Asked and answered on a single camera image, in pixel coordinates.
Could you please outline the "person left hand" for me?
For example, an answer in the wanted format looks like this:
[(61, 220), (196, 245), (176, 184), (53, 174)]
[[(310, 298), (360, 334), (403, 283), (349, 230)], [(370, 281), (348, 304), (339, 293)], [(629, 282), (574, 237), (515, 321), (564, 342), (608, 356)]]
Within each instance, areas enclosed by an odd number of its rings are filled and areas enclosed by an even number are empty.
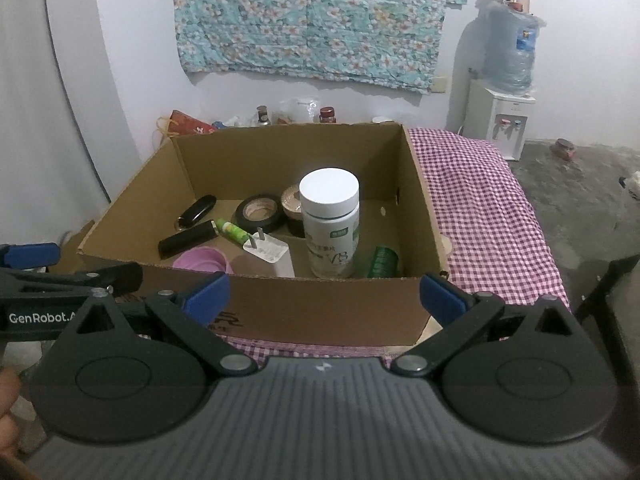
[(21, 382), (14, 370), (2, 367), (0, 374), (0, 452), (15, 456), (20, 442), (21, 428), (12, 414), (12, 406), (20, 396)]

